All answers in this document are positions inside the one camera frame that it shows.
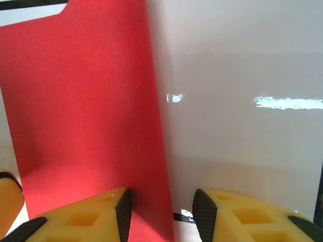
red foam board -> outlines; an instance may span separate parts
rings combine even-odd
[[[144,0],[1,27],[0,85],[30,217],[130,186],[129,241],[174,240]]]

white floor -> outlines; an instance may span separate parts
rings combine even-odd
[[[323,160],[323,2],[147,6],[174,212],[212,187],[312,219]],[[63,7],[0,11],[0,25]],[[0,144],[1,165],[17,174],[2,103]],[[196,234],[176,224],[181,236]]]

red panel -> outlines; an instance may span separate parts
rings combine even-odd
[[[130,241],[173,241],[145,1],[70,0],[59,15],[0,36],[29,215],[131,186]]]

black rubber pad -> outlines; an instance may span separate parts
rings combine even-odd
[[[314,242],[323,242],[323,230],[318,226],[299,217],[289,216],[288,218]]]
[[[132,195],[130,188],[127,188],[123,193],[119,203],[116,206],[116,213],[120,242],[127,242],[132,213]]]
[[[47,218],[39,217],[21,224],[18,228],[8,234],[0,242],[25,242],[30,236],[36,233],[45,223]]]
[[[0,179],[2,179],[2,178],[8,178],[8,179],[13,180],[17,184],[17,186],[19,187],[19,189],[22,191],[21,185],[19,184],[19,182],[17,181],[17,179],[11,173],[6,172],[6,171],[0,172]]]
[[[201,189],[195,192],[193,200],[193,219],[202,242],[212,242],[218,208],[212,199]]]

yellow plastic part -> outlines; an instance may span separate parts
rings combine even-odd
[[[313,242],[288,216],[299,213],[232,193],[203,190],[216,204],[213,242]]]
[[[126,188],[40,214],[47,222],[26,242],[120,242],[115,207]]]
[[[8,171],[0,169],[0,239],[5,237],[11,225],[24,206],[24,195]]]

